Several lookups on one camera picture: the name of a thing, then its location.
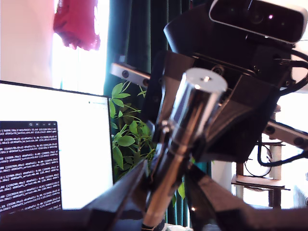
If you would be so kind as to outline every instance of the terminal window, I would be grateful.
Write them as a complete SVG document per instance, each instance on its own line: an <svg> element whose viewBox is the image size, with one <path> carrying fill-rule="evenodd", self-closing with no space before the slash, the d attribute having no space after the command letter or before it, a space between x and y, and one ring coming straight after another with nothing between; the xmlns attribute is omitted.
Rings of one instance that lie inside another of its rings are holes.
<svg viewBox="0 0 308 231"><path fill-rule="evenodd" d="M0 121L0 215L61 209L55 121Z"/></svg>

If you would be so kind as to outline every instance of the silver bar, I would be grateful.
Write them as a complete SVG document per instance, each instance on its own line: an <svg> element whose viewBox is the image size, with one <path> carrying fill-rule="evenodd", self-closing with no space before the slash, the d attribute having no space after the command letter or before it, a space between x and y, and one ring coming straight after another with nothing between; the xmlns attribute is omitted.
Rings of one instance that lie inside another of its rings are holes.
<svg viewBox="0 0 308 231"><path fill-rule="evenodd" d="M149 74L134 70L133 67L130 67L127 64L112 63L110 73L119 78L138 84L144 88L147 88L149 85Z"/></svg>
<svg viewBox="0 0 308 231"><path fill-rule="evenodd" d="M191 68L183 74L167 123L172 135L153 173L153 187L143 220L147 227L155 227L163 219L175 190L182 182L193 143L203 134L226 89L227 82L215 72Z"/></svg>
<svg viewBox="0 0 308 231"><path fill-rule="evenodd" d="M308 150L308 133L294 129L274 120L270 120L263 133L271 139L278 139L303 150Z"/></svg>

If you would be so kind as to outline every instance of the chrome tube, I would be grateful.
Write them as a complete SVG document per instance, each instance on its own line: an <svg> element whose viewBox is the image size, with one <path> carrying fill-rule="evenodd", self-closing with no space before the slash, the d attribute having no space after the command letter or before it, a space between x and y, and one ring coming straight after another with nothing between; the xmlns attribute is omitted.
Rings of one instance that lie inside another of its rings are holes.
<svg viewBox="0 0 308 231"><path fill-rule="evenodd" d="M190 150L218 108L227 82L215 72L191 68L183 74L168 121L172 134L168 147L153 173L151 194L143 223L157 226L163 219L189 162Z"/></svg>

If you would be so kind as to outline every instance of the metal bar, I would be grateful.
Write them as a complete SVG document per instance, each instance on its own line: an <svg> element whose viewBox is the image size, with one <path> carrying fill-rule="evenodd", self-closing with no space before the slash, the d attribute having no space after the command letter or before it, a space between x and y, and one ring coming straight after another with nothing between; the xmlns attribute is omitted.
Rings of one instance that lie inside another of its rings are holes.
<svg viewBox="0 0 308 231"><path fill-rule="evenodd" d="M271 139L278 139L303 150L308 150L308 133L294 129L274 120L270 120L263 133Z"/></svg>
<svg viewBox="0 0 308 231"><path fill-rule="evenodd" d="M112 63L110 73L119 78L125 79L132 83L138 84L144 88L147 88L150 81L150 74L131 67L127 64Z"/></svg>

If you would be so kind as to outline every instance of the wooden shelf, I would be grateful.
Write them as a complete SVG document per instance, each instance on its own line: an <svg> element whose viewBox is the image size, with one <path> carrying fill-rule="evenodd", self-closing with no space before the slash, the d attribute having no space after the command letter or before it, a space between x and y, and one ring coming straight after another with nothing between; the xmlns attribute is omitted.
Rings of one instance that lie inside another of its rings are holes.
<svg viewBox="0 0 308 231"><path fill-rule="evenodd" d="M242 175L234 175L231 184L242 185L246 187L257 187L264 189L291 190L285 187L282 180L273 180L267 178L250 177Z"/></svg>

